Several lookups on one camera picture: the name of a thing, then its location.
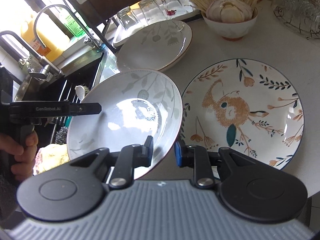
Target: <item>faucet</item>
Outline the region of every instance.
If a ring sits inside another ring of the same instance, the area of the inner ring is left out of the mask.
[[[70,8],[68,6],[65,6],[63,4],[51,4],[51,5],[48,5],[44,8],[42,8],[40,10],[40,12],[38,13],[37,17],[36,17],[36,20],[35,20],[35,23],[33,24],[33,33],[37,39],[37,41],[39,41],[40,45],[42,46],[42,48],[46,48],[45,44],[42,42],[42,40],[40,39],[38,33],[37,33],[37,30],[36,30],[36,24],[37,24],[37,21],[40,17],[40,15],[46,11],[47,9],[49,8],[52,8],[52,7],[60,7],[60,8],[64,8],[68,11],[68,13],[73,17],[73,19],[75,19],[75,21],[80,25],[80,27],[85,31],[85,33],[90,37],[91,40],[89,40],[90,42],[93,42],[93,44],[96,46],[97,49],[103,49],[103,45],[100,43],[100,41],[98,41],[89,31],[88,29],[82,24],[82,22],[76,17],[76,15],[70,10]]]
[[[60,69],[58,69],[49,60],[47,60],[46,57],[38,54],[28,43],[26,43],[25,40],[23,40],[21,37],[19,37],[15,32],[1,31],[0,37],[2,35],[6,35],[6,34],[13,36],[23,47],[25,47],[30,52],[30,54],[32,54],[39,61],[39,64],[43,67],[43,69],[40,71],[40,73],[33,73],[33,72],[29,73],[29,75],[31,77],[35,77],[35,78],[39,78],[39,79],[46,79],[49,72],[56,78],[59,78],[64,75]],[[6,46],[3,46],[3,48],[6,52],[9,52],[9,50]]]

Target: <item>drinking glass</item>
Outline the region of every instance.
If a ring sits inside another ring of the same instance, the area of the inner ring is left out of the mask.
[[[135,13],[130,9],[130,6],[123,8],[117,13],[119,21],[123,28],[128,31],[130,28],[136,28],[137,25],[142,25]]]
[[[148,25],[167,20],[156,0],[142,0],[138,5]]]
[[[177,15],[182,15],[187,12],[183,8],[180,0],[161,0],[164,10],[169,19],[176,17]]]

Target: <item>floral plate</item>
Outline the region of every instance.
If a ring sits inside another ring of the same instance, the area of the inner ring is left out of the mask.
[[[211,65],[190,82],[182,101],[180,136],[186,144],[209,151],[231,147],[282,169],[301,142],[300,98],[286,77],[265,63],[240,58]]]
[[[164,158],[179,133],[179,90],[170,78],[155,70],[118,73],[91,90],[82,102],[98,102],[102,111],[72,117],[67,135],[70,160],[101,147],[117,152],[127,145],[144,144],[152,135],[151,166],[136,168],[137,179]]]
[[[117,56],[120,71],[148,68],[169,69],[185,54],[192,30],[184,22],[167,20],[151,24],[132,35]]]

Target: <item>plate rim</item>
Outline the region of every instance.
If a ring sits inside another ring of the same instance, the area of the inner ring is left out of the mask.
[[[167,63],[165,66],[162,66],[161,68],[158,68],[158,69],[152,69],[152,70],[155,70],[155,71],[164,71],[166,68],[170,67],[170,65],[172,65],[174,62],[176,62],[177,60],[181,59],[181,57],[183,57],[184,54],[185,54],[185,53],[187,52],[187,50],[189,49],[190,44],[191,44],[192,39],[193,39],[193,31],[192,31],[191,27],[190,27],[187,23],[185,23],[185,22],[183,22],[183,21],[164,20],[164,21],[159,21],[159,22],[150,24],[150,25],[145,26],[145,27],[149,27],[149,26],[152,26],[152,25],[154,25],[154,24],[158,24],[158,23],[160,23],[160,22],[167,22],[167,21],[171,21],[171,22],[182,22],[182,23],[184,23],[186,26],[188,26],[189,30],[191,31],[191,38],[190,38],[190,42],[189,42],[189,44],[187,45],[186,49],[185,49],[181,54],[177,55],[172,61],[170,61],[169,63]],[[124,47],[126,44],[128,44],[128,42],[129,42],[129,40],[130,40],[131,37],[134,37],[137,33],[139,33],[140,31],[142,31],[144,28],[142,28],[141,30],[138,30],[135,34],[133,34],[133,35],[131,35],[130,37],[128,37],[128,40],[126,41],[126,43],[124,43],[124,44],[122,45],[121,49],[119,50],[118,55],[117,55],[116,64],[117,64],[117,67],[118,67],[118,69],[120,70],[120,72],[127,71],[127,70],[121,70],[121,67],[119,68],[119,66],[118,66],[118,58],[119,58],[119,55],[120,55],[121,50],[123,49],[123,47]]]
[[[180,123],[180,124],[177,125],[177,127],[178,127],[178,129],[177,129],[177,134],[176,134],[176,136],[174,136],[174,141],[173,141],[171,147],[169,148],[168,152],[167,152],[165,155],[163,155],[163,156],[160,157],[160,159],[156,162],[155,165],[153,165],[153,166],[150,165],[149,167],[146,167],[146,168],[148,169],[148,171],[147,171],[145,174],[143,174],[142,176],[136,178],[136,179],[140,179],[140,178],[142,178],[143,176],[145,176],[146,174],[148,174],[150,171],[152,171],[152,170],[167,156],[167,154],[168,154],[169,151],[171,150],[172,146],[173,146],[174,143],[176,142],[177,137],[179,136],[180,127],[181,127],[181,123],[182,123],[183,103],[182,103],[182,95],[181,95],[181,93],[180,93],[179,88],[178,88],[177,85],[175,84],[175,82],[173,82],[173,80],[172,80],[170,77],[168,77],[166,74],[163,74],[162,72],[159,72],[159,71],[154,70],[154,69],[148,69],[148,68],[131,69],[131,70],[127,70],[127,71],[123,71],[123,72],[117,73],[117,74],[115,74],[115,75],[113,75],[113,76],[105,79],[104,81],[102,81],[101,83],[99,83],[97,86],[95,86],[92,90],[90,90],[90,92],[84,97],[84,100],[85,100],[85,98],[86,98],[92,91],[94,91],[97,87],[99,87],[100,84],[106,82],[107,80],[110,80],[110,79],[114,78],[116,75],[120,76],[121,74],[127,74],[127,73],[133,72],[133,71],[149,71],[149,72],[157,73],[157,74],[159,74],[159,75],[161,75],[161,76],[169,79],[169,80],[172,82],[173,87],[177,89],[177,92],[178,92],[178,95],[179,95],[178,100],[179,100],[180,106],[181,106],[180,109],[179,109],[180,112],[181,112],[181,118],[180,118],[180,122],[178,121],[178,123]],[[72,122],[73,122],[73,118],[72,118],[71,121],[70,121],[69,127],[71,126]],[[69,160],[71,161],[72,159],[70,158],[69,151],[68,151],[68,149],[69,149],[68,141],[69,141],[69,140],[70,140],[70,133],[68,132],[68,133],[67,133],[67,143],[66,143],[66,144],[67,144],[68,157],[69,157]]]
[[[282,76],[284,76],[284,77],[286,78],[286,80],[290,83],[290,85],[293,87],[294,91],[297,93],[298,99],[300,100],[302,112],[304,113],[304,108],[303,108],[303,103],[302,103],[302,101],[301,101],[301,97],[300,97],[299,93],[297,92],[295,86],[291,83],[291,81],[290,81],[281,71],[277,70],[275,67],[273,67],[273,66],[271,66],[271,65],[269,65],[269,64],[267,64],[267,63],[265,63],[265,62],[262,62],[262,61],[260,61],[260,60],[256,60],[256,59],[252,59],[252,58],[240,58],[240,57],[239,57],[239,58],[230,58],[230,59],[221,60],[221,61],[219,61],[219,62],[216,62],[216,63],[214,63],[214,64],[211,64],[210,66],[208,66],[208,67],[206,67],[205,69],[201,70],[197,75],[195,75],[195,76],[193,77],[193,79],[188,83],[188,85],[186,86],[185,90],[183,91],[183,93],[182,93],[182,95],[181,95],[181,98],[183,98],[183,96],[184,96],[187,88],[189,87],[189,85],[193,82],[193,80],[194,80],[201,72],[203,72],[203,71],[205,71],[206,69],[212,67],[213,65],[219,64],[219,63],[221,63],[221,62],[225,62],[225,61],[229,61],[229,60],[237,60],[237,59],[252,60],[252,61],[256,61],[256,62],[265,64],[265,65],[271,67],[273,70],[276,70],[276,71],[277,71],[278,73],[280,73]],[[290,159],[281,169],[279,169],[279,170],[284,169],[284,168],[292,161],[293,157],[295,156],[295,154],[297,153],[297,151],[298,151],[299,148],[300,148],[301,142],[302,142],[302,140],[303,140],[304,129],[305,129],[305,118],[304,118],[304,117],[305,117],[305,115],[303,115],[303,117],[302,117],[303,127],[302,127],[301,140],[299,141],[299,144],[298,144],[295,152],[292,154],[291,159]]]

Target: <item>white bowl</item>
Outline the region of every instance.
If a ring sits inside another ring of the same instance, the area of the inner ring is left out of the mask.
[[[170,78],[155,70],[118,73],[91,90],[82,102],[97,102],[102,111],[72,117],[67,135],[70,160],[101,147],[118,152],[126,145],[144,144],[152,135],[151,166],[136,168],[137,179],[164,158],[179,133],[180,92]]]
[[[258,10],[255,8],[253,10],[252,19],[242,23],[221,23],[209,20],[205,14],[202,12],[202,17],[205,23],[212,29],[215,33],[222,36],[228,41],[238,41],[242,39],[243,36],[248,34],[249,30],[255,24],[258,16]]]
[[[133,34],[117,56],[118,69],[148,68],[164,71],[176,64],[192,40],[192,30],[181,21],[162,21]]]

